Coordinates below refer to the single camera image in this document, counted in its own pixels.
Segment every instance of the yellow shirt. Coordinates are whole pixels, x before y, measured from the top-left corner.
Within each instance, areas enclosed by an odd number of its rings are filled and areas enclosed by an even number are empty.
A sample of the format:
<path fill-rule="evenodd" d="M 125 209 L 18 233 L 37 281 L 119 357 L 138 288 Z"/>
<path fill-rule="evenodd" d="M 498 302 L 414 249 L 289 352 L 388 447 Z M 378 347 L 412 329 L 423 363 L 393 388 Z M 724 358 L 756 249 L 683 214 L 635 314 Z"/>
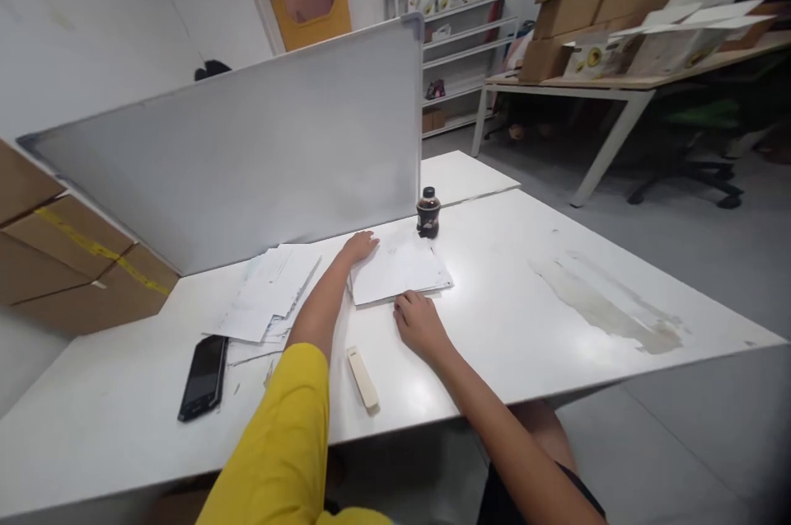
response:
<path fill-rule="evenodd" d="M 288 348 L 196 525 L 390 523 L 379 513 L 323 512 L 330 369 L 311 344 Z"/>

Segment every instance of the person's right hand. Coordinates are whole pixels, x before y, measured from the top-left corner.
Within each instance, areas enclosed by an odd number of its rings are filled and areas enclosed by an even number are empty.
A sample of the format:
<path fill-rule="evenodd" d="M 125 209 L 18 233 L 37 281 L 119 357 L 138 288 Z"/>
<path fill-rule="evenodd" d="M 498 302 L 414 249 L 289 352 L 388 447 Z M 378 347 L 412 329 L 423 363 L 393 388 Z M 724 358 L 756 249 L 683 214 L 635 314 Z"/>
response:
<path fill-rule="evenodd" d="M 404 343 L 429 364 L 453 350 L 431 298 L 407 290 L 395 300 L 393 317 Z"/>

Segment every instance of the dark soda bottle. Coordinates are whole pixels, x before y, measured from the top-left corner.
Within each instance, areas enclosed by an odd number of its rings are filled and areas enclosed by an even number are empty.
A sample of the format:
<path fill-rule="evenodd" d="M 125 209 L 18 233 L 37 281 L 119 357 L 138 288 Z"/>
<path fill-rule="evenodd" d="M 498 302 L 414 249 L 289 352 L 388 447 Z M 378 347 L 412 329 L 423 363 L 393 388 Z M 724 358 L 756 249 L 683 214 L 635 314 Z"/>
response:
<path fill-rule="evenodd" d="M 435 238 L 439 233 L 439 209 L 442 206 L 434 197 L 434 188 L 426 187 L 418 202 L 418 234 L 423 238 Z"/>

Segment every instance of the smartphone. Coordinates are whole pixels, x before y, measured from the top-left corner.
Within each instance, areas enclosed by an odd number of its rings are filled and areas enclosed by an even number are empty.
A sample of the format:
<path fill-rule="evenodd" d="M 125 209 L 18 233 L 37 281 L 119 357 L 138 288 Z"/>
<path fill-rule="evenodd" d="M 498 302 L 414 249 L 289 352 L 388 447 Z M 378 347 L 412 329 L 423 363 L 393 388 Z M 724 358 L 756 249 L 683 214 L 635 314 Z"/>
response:
<path fill-rule="evenodd" d="M 220 405 L 228 338 L 210 335 L 195 346 L 179 420 L 189 422 Z"/>

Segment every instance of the yellow tape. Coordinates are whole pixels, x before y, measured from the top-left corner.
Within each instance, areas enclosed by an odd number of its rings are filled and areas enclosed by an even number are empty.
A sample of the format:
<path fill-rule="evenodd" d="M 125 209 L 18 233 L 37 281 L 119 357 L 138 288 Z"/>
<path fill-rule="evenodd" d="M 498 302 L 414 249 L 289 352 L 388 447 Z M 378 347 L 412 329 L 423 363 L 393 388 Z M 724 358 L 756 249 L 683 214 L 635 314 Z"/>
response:
<path fill-rule="evenodd" d="M 96 241 L 93 241 L 92 239 L 89 239 L 85 235 L 77 232 L 74 229 L 74 227 L 66 224 L 56 213 L 46 208 L 39 208 L 35 211 L 35 213 L 41 216 L 48 223 L 55 226 L 60 232 L 65 234 L 67 237 L 69 237 L 72 241 L 77 243 L 80 247 L 85 249 L 85 251 L 87 251 L 91 255 L 106 257 L 109 260 L 113 260 L 122 268 L 124 268 L 130 276 L 132 276 L 134 279 L 136 279 L 139 283 L 141 283 L 146 288 L 150 290 L 155 290 L 156 292 L 164 294 L 165 296 L 170 296 L 171 293 L 170 290 L 168 290 L 161 284 L 154 282 L 154 280 L 146 278 L 143 274 L 141 274 L 138 270 L 136 270 L 132 264 L 130 264 L 124 257 L 119 255 L 118 253 L 111 251 L 107 247 L 100 245 Z"/>

